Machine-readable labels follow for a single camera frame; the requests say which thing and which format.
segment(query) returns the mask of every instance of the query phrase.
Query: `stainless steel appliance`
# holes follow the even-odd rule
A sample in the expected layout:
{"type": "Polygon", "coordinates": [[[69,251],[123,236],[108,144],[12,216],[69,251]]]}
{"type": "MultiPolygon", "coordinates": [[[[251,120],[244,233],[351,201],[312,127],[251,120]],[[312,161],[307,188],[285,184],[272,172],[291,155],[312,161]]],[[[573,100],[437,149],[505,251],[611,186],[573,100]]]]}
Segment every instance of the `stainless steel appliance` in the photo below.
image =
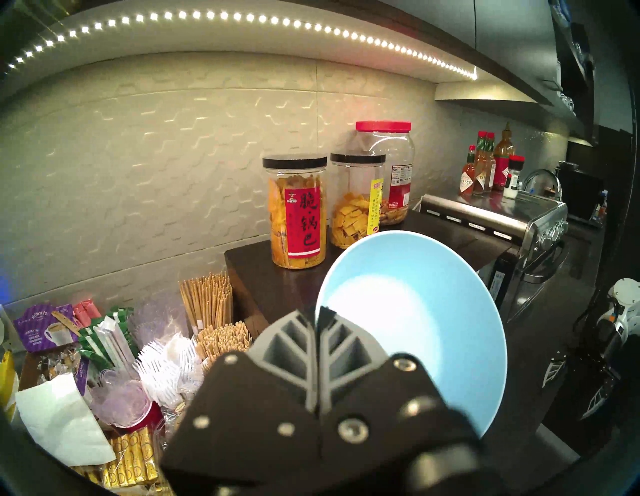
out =
{"type": "Polygon", "coordinates": [[[517,198],[424,195],[420,212],[511,242],[511,248],[480,270],[503,322],[517,317],[564,263],[568,230],[562,202],[519,192],[517,198]]]}

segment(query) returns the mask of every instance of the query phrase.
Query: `oven handle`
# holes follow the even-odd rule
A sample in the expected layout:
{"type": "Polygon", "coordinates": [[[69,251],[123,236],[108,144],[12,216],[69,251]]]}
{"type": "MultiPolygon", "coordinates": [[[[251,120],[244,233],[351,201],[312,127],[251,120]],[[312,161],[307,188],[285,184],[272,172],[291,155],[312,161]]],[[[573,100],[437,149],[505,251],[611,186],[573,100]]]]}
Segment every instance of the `oven handle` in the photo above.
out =
{"type": "Polygon", "coordinates": [[[551,279],[560,268],[560,266],[564,264],[566,258],[569,256],[569,250],[566,249],[564,241],[558,242],[558,246],[562,249],[562,252],[551,267],[540,274],[525,272],[522,275],[522,280],[524,282],[530,282],[532,284],[542,284],[543,282],[551,279]]]}

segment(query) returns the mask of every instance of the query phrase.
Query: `under-cabinet light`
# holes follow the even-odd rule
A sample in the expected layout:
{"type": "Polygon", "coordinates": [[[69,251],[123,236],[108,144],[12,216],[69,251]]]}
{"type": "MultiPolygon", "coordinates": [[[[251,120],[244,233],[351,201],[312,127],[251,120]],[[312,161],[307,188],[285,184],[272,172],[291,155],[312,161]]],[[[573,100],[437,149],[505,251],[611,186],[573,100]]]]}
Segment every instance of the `under-cabinet light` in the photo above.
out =
{"type": "MultiPolygon", "coordinates": [[[[208,19],[214,19],[216,14],[213,11],[208,10],[207,11],[207,18],[208,19]]],[[[173,17],[173,13],[170,11],[166,11],[163,14],[164,18],[166,20],[171,20],[173,17]]],[[[245,15],[243,15],[240,12],[235,12],[233,14],[233,19],[240,22],[242,19],[244,18],[248,21],[248,22],[253,22],[256,19],[256,16],[254,16],[254,14],[252,13],[248,13],[245,15]]],[[[178,17],[180,17],[180,19],[186,20],[188,19],[190,16],[186,13],[186,11],[184,10],[180,10],[178,11],[178,17]]],[[[191,14],[191,17],[194,19],[199,19],[201,17],[201,13],[198,10],[194,10],[193,13],[191,14]]],[[[229,14],[225,11],[220,12],[220,18],[222,20],[227,20],[229,17],[229,14]]],[[[120,18],[122,21],[122,24],[130,24],[131,23],[131,18],[129,18],[128,16],[123,16],[120,18]]],[[[143,22],[144,21],[144,16],[142,14],[136,14],[135,19],[137,22],[143,22]]],[[[149,19],[151,20],[158,20],[158,14],[155,12],[152,12],[149,15],[149,19]]],[[[268,17],[267,15],[261,14],[258,17],[258,21],[261,24],[264,24],[267,21],[270,21],[270,23],[274,26],[280,24],[280,18],[278,18],[277,16],[272,16],[272,17],[268,17]]],[[[114,19],[108,19],[106,21],[106,24],[108,26],[111,27],[115,27],[116,26],[116,20],[114,19]]],[[[438,65],[439,67],[442,68],[446,68],[449,69],[453,72],[456,72],[458,74],[461,74],[469,79],[472,80],[476,80],[477,79],[477,69],[474,68],[473,72],[470,72],[468,70],[464,70],[460,67],[457,67],[453,64],[448,64],[445,63],[441,60],[439,60],[438,58],[432,57],[429,54],[423,54],[423,53],[418,53],[416,50],[413,50],[411,48],[407,48],[407,47],[403,47],[401,45],[398,44],[394,44],[392,42],[388,42],[386,40],[380,40],[379,38],[374,38],[373,36],[367,36],[364,35],[362,33],[355,33],[353,31],[349,31],[348,29],[342,29],[342,28],[332,28],[331,26],[323,26],[320,23],[311,23],[311,22],[302,22],[301,20],[294,20],[291,21],[289,18],[285,17],[282,19],[282,26],[284,27],[288,27],[289,25],[293,24],[293,26],[296,29],[299,29],[300,27],[302,27],[302,25],[304,24],[305,29],[307,30],[311,30],[311,28],[314,28],[315,31],[324,31],[325,33],[329,34],[331,32],[333,32],[333,34],[335,36],[340,36],[342,35],[342,37],[345,40],[348,40],[349,38],[352,40],[360,40],[361,42],[367,42],[367,44],[369,45],[375,45],[376,47],[382,47],[382,48],[387,48],[391,51],[395,51],[395,52],[400,52],[401,54],[405,54],[405,55],[409,55],[412,57],[417,57],[419,60],[424,60],[425,62],[430,62],[432,64],[438,65]]],[[[101,22],[96,22],[94,24],[94,28],[97,30],[102,30],[102,23],[101,22]]],[[[82,33],[89,33],[89,27],[88,26],[81,26],[78,29],[80,29],[80,31],[82,33]]],[[[57,40],[59,42],[64,42],[65,41],[65,36],[60,34],[60,35],[55,35],[57,40]]],[[[77,31],[76,30],[70,30],[69,31],[69,37],[70,38],[77,38],[77,31]]],[[[46,40],[45,41],[45,45],[48,47],[53,47],[54,46],[54,42],[52,40],[46,40]]],[[[42,46],[41,45],[35,45],[35,52],[42,52],[42,46]]],[[[27,50],[23,50],[24,54],[26,54],[26,58],[33,58],[34,57],[34,53],[33,51],[27,51],[27,50]]],[[[24,58],[23,57],[16,57],[16,60],[18,61],[18,63],[24,63],[24,58]]],[[[9,65],[9,68],[15,68],[14,64],[9,65]]]]}

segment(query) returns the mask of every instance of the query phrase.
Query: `red label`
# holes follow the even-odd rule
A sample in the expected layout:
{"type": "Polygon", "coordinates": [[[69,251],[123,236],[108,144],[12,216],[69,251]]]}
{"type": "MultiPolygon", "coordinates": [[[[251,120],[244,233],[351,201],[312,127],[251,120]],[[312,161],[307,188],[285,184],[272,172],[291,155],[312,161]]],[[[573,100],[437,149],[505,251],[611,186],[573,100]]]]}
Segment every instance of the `red label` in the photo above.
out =
{"type": "Polygon", "coordinates": [[[507,174],[509,174],[509,157],[495,157],[495,176],[493,183],[504,186],[507,182],[507,174]]]}
{"type": "Polygon", "coordinates": [[[320,187],[285,189],[287,246],[292,259],[320,253],[320,187]]]}
{"type": "Polygon", "coordinates": [[[389,188],[389,210],[399,209],[409,204],[409,191],[411,184],[391,186],[389,188]]]}
{"type": "Polygon", "coordinates": [[[399,209],[409,204],[413,164],[391,167],[391,186],[389,187],[389,210],[399,209]]]}

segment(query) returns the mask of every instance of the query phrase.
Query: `blue plate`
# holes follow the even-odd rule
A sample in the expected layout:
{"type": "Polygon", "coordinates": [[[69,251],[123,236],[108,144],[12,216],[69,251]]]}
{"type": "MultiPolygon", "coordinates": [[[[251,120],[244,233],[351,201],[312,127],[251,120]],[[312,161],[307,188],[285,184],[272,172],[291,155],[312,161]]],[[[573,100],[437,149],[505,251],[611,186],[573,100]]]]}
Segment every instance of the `blue plate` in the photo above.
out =
{"type": "Polygon", "coordinates": [[[491,295],[456,252],[415,232],[367,236],[329,269],[316,317],[322,305],[388,354],[419,358],[447,404],[484,435],[502,401],[507,346],[491,295]]]}

